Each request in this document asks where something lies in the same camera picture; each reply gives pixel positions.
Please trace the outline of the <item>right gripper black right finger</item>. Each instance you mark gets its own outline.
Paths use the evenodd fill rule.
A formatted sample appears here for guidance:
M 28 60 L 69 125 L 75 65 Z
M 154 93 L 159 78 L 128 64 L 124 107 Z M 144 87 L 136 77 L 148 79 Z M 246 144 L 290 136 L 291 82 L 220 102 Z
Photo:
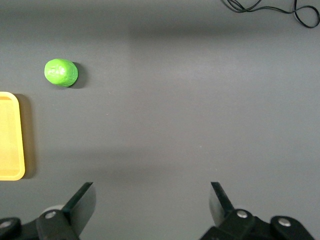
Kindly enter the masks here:
M 211 182 L 209 208 L 214 222 L 202 240 L 244 240 L 254 228 L 255 217 L 234 208 L 219 182 Z

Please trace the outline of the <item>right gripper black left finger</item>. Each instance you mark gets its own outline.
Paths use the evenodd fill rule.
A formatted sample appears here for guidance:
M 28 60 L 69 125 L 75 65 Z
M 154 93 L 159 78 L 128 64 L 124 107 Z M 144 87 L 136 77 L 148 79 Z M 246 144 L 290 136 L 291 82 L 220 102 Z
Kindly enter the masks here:
M 40 240 L 78 240 L 96 207 L 96 189 L 86 182 L 63 206 L 52 206 L 36 220 Z

